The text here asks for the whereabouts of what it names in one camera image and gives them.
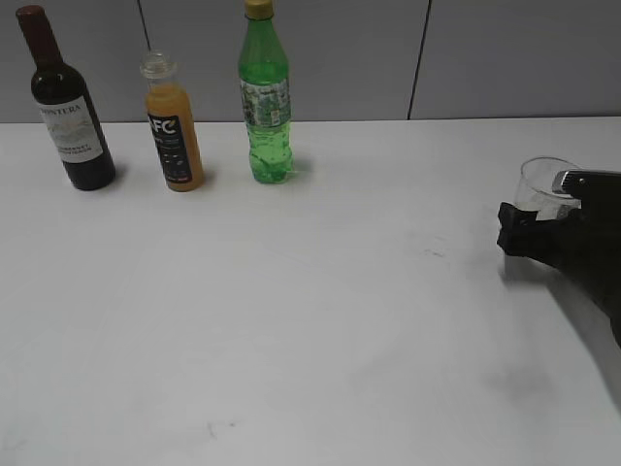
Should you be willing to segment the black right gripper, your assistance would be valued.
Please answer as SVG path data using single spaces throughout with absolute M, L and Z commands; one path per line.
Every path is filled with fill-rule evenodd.
M 537 212 L 502 202 L 497 245 L 507 256 L 560 266 L 610 321 L 620 340 L 620 174 L 565 170 L 552 183 L 556 194 L 580 202 L 565 216 L 537 220 Z

